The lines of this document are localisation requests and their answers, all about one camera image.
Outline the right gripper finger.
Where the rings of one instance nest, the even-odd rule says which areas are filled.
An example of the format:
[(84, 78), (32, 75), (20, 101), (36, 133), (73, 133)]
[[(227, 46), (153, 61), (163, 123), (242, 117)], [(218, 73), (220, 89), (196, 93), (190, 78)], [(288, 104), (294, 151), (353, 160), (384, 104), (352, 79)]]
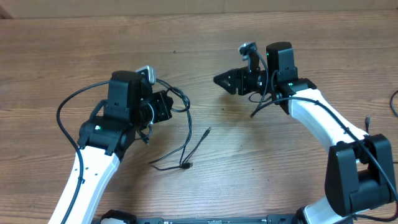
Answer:
[(238, 87), (233, 83), (222, 83), (220, 86), (231, 95), (235, 95), (238, 93)]
[(213, 78), (215, 84), (219, 85), (220, 87), (236, 87), (237, 84), (237, 74), (238, 69), (231, 69), (227, 72), (221, 73), (216, 75)]

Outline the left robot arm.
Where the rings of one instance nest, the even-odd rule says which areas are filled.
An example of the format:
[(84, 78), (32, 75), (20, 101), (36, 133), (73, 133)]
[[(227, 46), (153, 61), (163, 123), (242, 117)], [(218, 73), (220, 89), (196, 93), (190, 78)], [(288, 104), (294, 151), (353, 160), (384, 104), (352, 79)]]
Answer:
[(68, 182), (50, 218), (51, 223), (91, 223), (102, 194), (117, 171), (136, 133), (172, 117), (173, 100), (153, 92), (154, 69), (116, 71), (101, 100), (73, 143), (75, 160)]

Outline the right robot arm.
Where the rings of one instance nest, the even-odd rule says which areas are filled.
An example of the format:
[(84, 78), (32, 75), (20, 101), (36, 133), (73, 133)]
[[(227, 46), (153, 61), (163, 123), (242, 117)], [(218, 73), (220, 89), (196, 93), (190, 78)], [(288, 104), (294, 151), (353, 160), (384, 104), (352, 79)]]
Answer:
[(259, 110), (275, 104), (300, 121), (328, 154), (325, 195), (295, 214), (268, 215), (267, 223), (353, 223), (367, 211), (397, 202), (394, 161), (389, 140), (370, 135), (340, 115), (317, 86), (299, 77), (290, 42), (276, 42), (258, 52), (254, 42), (239, 53), (248, 65), (214, 77), (232, 95), (258, 93)]

